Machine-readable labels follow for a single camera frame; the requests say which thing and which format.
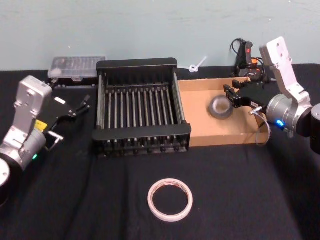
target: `clear plastic box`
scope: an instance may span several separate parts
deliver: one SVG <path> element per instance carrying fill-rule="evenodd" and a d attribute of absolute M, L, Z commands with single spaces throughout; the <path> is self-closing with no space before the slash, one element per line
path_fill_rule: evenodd
<path fill-rule="evenodd" d="M 97 62 L 106 60 L 105 56 L 60 56 L 55 57 L 48 71 L 50 79 L 72 79 L 82 82 L 84 78 L 96 78 Z"/>

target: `black metal rack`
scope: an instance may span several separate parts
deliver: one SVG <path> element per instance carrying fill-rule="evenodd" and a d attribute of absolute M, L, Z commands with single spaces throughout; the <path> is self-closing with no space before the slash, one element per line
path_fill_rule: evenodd
<path fill-rule="evenodd" d="M 174 58 L 100 61 L 97 149 L 107 155 L 186 152 L 185 120 Z"/>

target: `black table cloth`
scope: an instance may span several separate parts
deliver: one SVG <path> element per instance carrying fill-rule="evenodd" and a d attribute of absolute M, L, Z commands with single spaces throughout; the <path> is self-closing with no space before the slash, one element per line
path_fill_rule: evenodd
<path fill-rule="evenodd" d="M 312 104 L 320 103 L 320 65 L 294 69 Z M 230 72 L 230 67 L 202 67 L 197 73 L 181 70 L 178 78 L 223 78 Z M 12 124 L 18 83 L 28 75 L 48 79 L 47 71 L 0 72 L 0 140 Z M 288 139 L 273 128 L 265 147 L 97 158 L 91 141 L 97 89 L 53 91 L 74 107 L 87 94 L 90 112 L 75 124 L 59 126 L 64 141 L 39 154 L 0 208 L 0 239 L 320 239 L 320 156 L 311 151 L 308 138 Z M 160 221 L 148 207 L 150 187 L 164 178 L 179 179 L 192 191 L 191 212 L 179 222 Z M 186 199 L 168 187 L 156 193 L 155 204 L 174 214 Z"/>

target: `duct tape roll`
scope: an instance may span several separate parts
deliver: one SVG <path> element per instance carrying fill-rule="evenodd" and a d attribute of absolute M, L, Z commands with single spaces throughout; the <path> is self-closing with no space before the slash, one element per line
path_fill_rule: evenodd
<path fill-rule="evenodd" d="M 208 109 L 210 114 L 216 119 L 227 119 L 234 111 L 232 103 L 224 95 L 213 98 Z"/>

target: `cardboard box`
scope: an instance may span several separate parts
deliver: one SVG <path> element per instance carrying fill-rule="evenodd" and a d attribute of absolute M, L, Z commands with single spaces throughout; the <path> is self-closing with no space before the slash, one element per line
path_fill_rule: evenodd
<path fill-rule="evenodd" d="M 234 79 L 249 80 L 238 77 L 178 81 L 184 116 L 192 128 L 190 147 L 255 143 L 258 126 L 263 121 L 249 115 L 251 107 L 234 108 L 232 115 L 224 120 L 214 118 L 208 111 L 211 100 L 226 95 L 224 84 L 232 86 Z M 267 138 L 268 129 L 264 126 L 257 141 L 264 143 Z"/>

